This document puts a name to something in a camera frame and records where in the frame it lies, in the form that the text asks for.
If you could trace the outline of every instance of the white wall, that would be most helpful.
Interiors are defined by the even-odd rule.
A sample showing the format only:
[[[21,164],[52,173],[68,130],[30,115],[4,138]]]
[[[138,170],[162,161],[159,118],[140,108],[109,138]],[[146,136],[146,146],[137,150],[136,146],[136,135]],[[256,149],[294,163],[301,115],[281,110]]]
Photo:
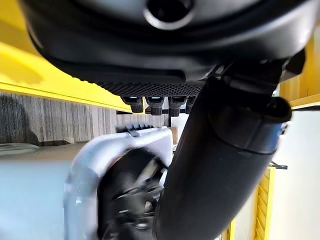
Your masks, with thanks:
[[[320,239],[320,112],[295,112],[274,161],[270,240]]]
[[[178,128],[178,141],[185,128],[188,117],[189,117],[188,114],[180,113],[179,116],[171,118],[171,126]]]

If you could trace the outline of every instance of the yellow shelf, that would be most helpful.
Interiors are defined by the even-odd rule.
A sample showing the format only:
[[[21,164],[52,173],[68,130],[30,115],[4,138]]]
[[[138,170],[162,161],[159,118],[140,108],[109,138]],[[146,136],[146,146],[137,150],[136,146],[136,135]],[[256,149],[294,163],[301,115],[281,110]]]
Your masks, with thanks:
[[[119,96],[60,71],[34,49],[16,0],[0,1],[0,91],[131,112]]]
[[[303,73],[280,84],[280,96],[293,109],[320,106],[320,25],[306,46]]]

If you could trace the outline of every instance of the yellow frame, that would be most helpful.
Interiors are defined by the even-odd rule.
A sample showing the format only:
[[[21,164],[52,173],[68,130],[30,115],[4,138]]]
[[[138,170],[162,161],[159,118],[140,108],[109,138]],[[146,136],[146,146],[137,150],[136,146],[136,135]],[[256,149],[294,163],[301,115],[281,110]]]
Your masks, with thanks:
[[[16,0],[0,1],[0,91],[131,112],[119,96],[71,77],[42,58]]]

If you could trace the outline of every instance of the black cylindrical tube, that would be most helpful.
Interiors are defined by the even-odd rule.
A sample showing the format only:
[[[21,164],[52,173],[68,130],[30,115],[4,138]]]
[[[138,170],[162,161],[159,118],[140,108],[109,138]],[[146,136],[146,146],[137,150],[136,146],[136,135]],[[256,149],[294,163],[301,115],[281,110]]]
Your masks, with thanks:
[[[291,118],[281,98],[250,95],[251,103],[244,92],[215,88],[201,92],[183,130],[155,216],[157,240],[220,234],[261,179]]]

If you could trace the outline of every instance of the yellow beam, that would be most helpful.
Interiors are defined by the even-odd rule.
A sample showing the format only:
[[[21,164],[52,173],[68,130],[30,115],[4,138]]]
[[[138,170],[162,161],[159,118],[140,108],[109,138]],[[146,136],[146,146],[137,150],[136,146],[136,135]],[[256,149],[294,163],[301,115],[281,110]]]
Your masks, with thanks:
[[[269,240],[275,176],[276,169],[269,167],[255,190],[253,240]]]
[[[16,0],[0,1],[0,91],[131,112],[119,96],[55,68],[33,47]]]

